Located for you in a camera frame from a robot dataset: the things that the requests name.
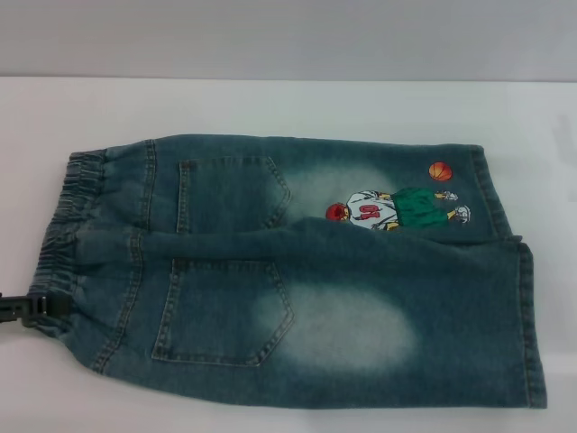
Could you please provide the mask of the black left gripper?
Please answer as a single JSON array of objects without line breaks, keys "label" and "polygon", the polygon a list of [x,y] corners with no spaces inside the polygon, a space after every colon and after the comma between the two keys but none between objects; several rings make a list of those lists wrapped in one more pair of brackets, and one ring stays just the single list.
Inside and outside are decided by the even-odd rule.
[{"label": "black left gripper", "polygon": [[20,322],[45,333],[65,333],[70,325],[73,300],[65,293],[7,296],[0,292],[0,324]]}]

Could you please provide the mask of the blue denim shorts basketball print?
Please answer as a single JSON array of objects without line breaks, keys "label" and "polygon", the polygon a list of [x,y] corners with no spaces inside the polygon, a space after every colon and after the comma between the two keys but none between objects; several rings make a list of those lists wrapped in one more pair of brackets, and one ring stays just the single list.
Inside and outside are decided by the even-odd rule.
[{"label": "blue denim shorts basketball print", "polygon": [[478,145],[187,134],[69,157],[29,289],[158,391],[291,409],[543,409],[533,256]]}]

